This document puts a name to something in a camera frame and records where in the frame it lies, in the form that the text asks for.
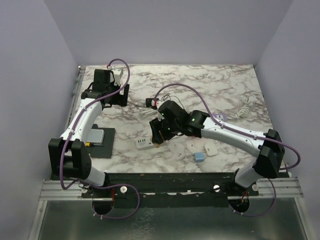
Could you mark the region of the purple power strip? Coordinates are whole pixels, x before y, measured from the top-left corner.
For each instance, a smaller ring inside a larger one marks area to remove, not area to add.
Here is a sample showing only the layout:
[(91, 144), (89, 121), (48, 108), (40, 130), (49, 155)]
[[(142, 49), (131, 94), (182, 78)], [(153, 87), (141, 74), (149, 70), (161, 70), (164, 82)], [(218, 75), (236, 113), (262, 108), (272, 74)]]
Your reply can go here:
[(240, 120), (245, 119), (250, 114), (250, 108), (249, 108), (250, 100), (249, 98), (233, 103), (232, 106), (230, 106), (227, 110), (227, 113), (219, 112), (219, 113), (213, 113), (213, 116), (221, 121), (233, 121), (233, 120)]

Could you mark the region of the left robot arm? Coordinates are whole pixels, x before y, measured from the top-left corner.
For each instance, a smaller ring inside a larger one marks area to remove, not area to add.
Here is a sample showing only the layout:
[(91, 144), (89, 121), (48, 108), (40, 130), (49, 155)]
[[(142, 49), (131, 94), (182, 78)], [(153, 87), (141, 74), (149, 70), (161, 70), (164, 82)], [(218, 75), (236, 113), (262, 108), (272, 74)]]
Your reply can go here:
[(118, 67), (95, 69), (93, 82), (82, 92), (70, 125), (59, 138), (52, 138), (48, 143), (52, 173), (62, 179), (81, 180), (92, 185), (94, 193), (101, 198), (110, 193), (109, 178), (93, 167), (86, 142), (104, 108), (127, 105), (130, 86), (121, 84), (122, 76), (123, 70)]

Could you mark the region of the beige cube socket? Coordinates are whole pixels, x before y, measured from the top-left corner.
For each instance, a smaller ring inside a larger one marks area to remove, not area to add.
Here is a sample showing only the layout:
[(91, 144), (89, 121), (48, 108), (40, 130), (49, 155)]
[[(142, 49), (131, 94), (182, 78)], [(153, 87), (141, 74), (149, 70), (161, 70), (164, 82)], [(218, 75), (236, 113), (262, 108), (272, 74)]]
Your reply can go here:
[(165, 145), (166, 145), (166, 142), (163, 142), (163, 143), (161, 143), (161, 144), (153, 143), (153, 145), (154, 145), (155, 148), (159, 148), (159, 147), (165, 146)]

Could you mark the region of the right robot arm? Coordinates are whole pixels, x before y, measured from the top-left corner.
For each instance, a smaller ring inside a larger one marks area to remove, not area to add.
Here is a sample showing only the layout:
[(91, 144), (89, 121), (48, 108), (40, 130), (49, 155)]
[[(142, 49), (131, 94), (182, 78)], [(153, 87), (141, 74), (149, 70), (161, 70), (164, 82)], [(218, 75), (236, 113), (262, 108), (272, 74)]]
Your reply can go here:
[(151, 142), (155, 145), (182, 134), (220, 141), (253, 156), (253, 161), (235, 171), (229, 184), (236, 196), (242, 195), (259, 179), (279, 176), (285, 149), (279, 133), (273, 129), (261, 132), (237, 127), (200, 110), (187, 112), (172, 100), (157, 107), (157, 117), (149, 125)]

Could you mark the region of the white power strip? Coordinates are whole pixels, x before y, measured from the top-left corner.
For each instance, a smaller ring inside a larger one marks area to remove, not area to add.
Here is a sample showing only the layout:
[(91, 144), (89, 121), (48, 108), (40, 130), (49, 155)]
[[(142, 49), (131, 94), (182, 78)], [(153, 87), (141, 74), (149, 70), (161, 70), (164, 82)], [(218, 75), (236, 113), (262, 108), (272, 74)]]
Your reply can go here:
[[(147, 117), (151, 117), (155, 113), (156, 113), (156, 111), (153, 108), (148, 108), (146, 110), (143, 110), (139, 115), (144, 120)], [(143, 138), (138, 139), (135, 142), (135, 145), (136, 145), (136, 148), (139, 151), (151, 149), (151, 148), (154, 147), (154, 145), (152, 144), (150, 138), (147, 138), (147, 137), (143, 137)]]

